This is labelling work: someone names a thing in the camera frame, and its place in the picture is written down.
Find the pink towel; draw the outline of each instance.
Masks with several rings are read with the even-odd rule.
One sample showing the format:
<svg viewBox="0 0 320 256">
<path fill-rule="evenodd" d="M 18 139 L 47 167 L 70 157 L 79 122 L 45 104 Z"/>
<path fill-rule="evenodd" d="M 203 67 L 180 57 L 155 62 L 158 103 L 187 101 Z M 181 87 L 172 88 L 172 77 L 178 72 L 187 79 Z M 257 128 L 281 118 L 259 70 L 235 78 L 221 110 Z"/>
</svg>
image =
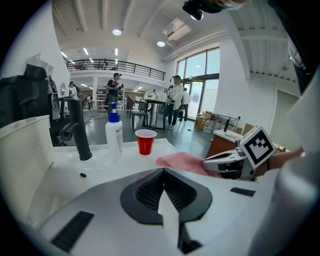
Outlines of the pink towel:
<svg viewBox="0 0 320 256">
<path fill-rule="evenodd" d="M 203 161 L 204 159 L 193 154 L 187 152 L 177 152 L 158 157 L 155 160 L 155 164 L 160 167 L 171 167 L 194 174 L 222 178 L 219 172 L 204 170 L 201 165 Z"/>
</svg>

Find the ceiling pipe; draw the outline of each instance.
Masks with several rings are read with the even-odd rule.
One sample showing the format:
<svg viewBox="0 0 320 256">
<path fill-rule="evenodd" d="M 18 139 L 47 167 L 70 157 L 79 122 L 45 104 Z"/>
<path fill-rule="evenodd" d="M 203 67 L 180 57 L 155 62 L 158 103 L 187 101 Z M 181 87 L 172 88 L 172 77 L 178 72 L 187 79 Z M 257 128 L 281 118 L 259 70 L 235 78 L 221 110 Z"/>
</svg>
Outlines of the ceiling pipe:
<svg viewBox="0 0 320 256">
<path fill-rule="evenodd" d="M 228 32 L 226 30 L 218 31 L 218 32 L 206 35 L 206 36 L 199 38 L 193 42 L 190 42 L 190 43 L 186 44 L 185 46 L 183 46 L 182 48 L 172 52 L 167 57 L 165 57 L 162 61 L 165 62 L 166 60 L 172 60 L 175 57 L 177 57 L 179 54 L 181 54 L 182 52 L 190 49 L 191 47 L 197 46 L 197 45 L 204 43 L 206 41 L 209 41 L 209 40 L 219 39 L 219 38 L 225 37 L 227 35 L 228 35 Z"/>
</svg>

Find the red cup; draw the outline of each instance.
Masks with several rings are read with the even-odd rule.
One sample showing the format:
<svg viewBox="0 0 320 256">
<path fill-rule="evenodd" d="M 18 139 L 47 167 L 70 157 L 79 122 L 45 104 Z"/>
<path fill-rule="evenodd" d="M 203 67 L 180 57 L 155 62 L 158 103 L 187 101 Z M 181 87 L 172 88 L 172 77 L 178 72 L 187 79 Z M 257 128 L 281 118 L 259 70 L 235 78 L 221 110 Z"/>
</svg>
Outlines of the red cup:
<svg viewBox="0 0 320 256">
<path fill-rule="evenodd" d="M 137 130 L 135 135 L 138 140 L 140 154 L 150 155 L 157 133 L 154 130 Z"/>
</svg>

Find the air conditioner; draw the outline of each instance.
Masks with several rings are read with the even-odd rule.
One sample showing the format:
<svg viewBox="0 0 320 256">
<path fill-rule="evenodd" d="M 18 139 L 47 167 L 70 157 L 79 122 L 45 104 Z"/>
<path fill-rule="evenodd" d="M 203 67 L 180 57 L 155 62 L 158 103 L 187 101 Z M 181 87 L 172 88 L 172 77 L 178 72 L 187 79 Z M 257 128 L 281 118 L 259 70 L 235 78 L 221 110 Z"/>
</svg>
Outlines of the air conditioner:
<svg viewBox="0 0 320 256">
<path fill-rule="evenodd" d="M 162 34 L 164 34 L 170 41 L 177 41 L 188 34 L 190 31 L 191 28 L 187 24 L 185 24 L 182 20 L 176 18 L 162 31 Z"/>
</svg>

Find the ceiling beam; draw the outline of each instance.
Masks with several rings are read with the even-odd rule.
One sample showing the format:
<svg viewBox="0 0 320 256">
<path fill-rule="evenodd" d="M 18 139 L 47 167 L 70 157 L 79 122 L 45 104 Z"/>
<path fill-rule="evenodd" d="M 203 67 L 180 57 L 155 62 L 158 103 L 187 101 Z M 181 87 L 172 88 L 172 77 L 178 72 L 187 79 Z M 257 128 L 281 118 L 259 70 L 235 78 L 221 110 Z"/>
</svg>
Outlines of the ceiling beam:
<svg viewBox="0 0 320 256">
<path fill-rule="evenodd" d="M 276 77 L 273 75 L 264 75 L 264 74 L 258 74 L 258 73 L 250 73 L 250 78 L 251 79 L 260 79 L 263 81 L 268 81 L 271 83 L 276 83 L 276 84 L 282 84 L 282 85 L 288 85 L 288 86 L 292 86 L 294 88 L 296 88 L 296 86 L 298 85 L 298 83 L 284 79 L 284 78 L 280 78 L 280 77 Z"/>
<path fill-rule="evenodd" d="M 129 20 L 130 20 L 132 13 L 133 13 L 135 4 L 136 4 L 136 0 L 130 0 L 128 8 L 126 9 L 126 12 L 125 12 L 123 23 L 122 23 L 122 30 L 123 31 L 126 31 L 128 28 L 128 24 L 130 22 Z"/>
<path fill-rule="evenodd" d="M 71 35 L 71 32 L 67 27 L 65 20 L 62 18 L 63 16 L 55 3 L 52 5 L 52 12 L 62 30 L 62 33 L 64 33 L 66 36 Z"/>
<path fill-rule="evenodd" d="M 275 40 L 288 41 L 288 36 L 285 31 L 274 29 L 248 29 L 239 30 L 239 34 L 243 40 Z"/>
<path fill-rule="evenodd" d="M 75 8 L 76 8 L 76 13 L 78 14 L 79 21 L 82 27 L 82 30 L 85 32 L 88 30 L 87 23 L 85 20 L 85 15 L 84 15 L 84 8 L 82 6 L 81 0 L 74 0 Z"/>
<path fill-rule="evenodd" d="M 107 29 L 109 0 L 102 0 L 102 29 Z"/>
<path fill-rule="evenodd" d="M 142 38 L 144 36 L 144 34 L 146 33 L 147 28 L 149 28 L 152 24 L 152 22 L 154 21 L 155 17 L 157 16 L 157 14 L 162 10 L 162 8 L 168 3 L 169 0 L 162 0 L 162 2 L 158 5 L 158 7 L 156 8 L 156 10 L 153 12 L 153 14 L 151 15 L 150 19 L 147 21 L 147 23 L 145 24 L 145 26 L 143 27 L 141 34 L 140 34 L 140 38 Z"/>
<path fill-rule="evenodd" d="M 225 11 L 224 13 L 221 13 L 222 21 L 225 24 L 226 30 L 229 33 L 235 48 L 239 54 L 240 61 L 243 68 L 244 77 L 246 80 L 250 79 L 250 68 L 249 68 L 249 61 L 248 56 L 246 53 L 246 49 L 244 47 L 244 43 L 242 41 L 242 38 L 240 37 L 239 30 L 230 16 L 229 12 Z"/>
</svg>

